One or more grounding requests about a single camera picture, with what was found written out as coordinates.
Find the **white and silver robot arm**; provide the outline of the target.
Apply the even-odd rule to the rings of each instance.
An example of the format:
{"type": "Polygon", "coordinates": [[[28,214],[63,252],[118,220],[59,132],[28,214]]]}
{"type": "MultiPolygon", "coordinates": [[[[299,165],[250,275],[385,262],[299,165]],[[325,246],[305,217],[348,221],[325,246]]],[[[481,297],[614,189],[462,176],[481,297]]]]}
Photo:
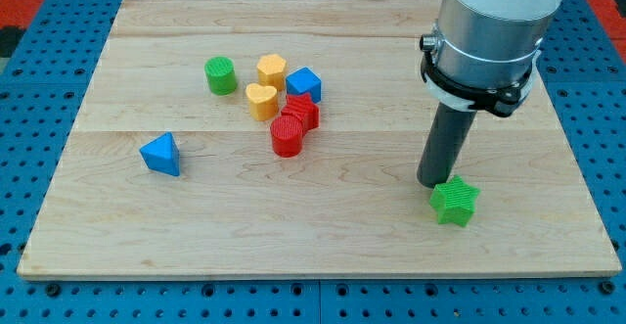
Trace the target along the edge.
{"type": "Polygon", "coordinates": [[[562,0],[442,0],[420,39],[427,90],[458,112],[510,116],[536,77],[540,45],[562,0]]]}

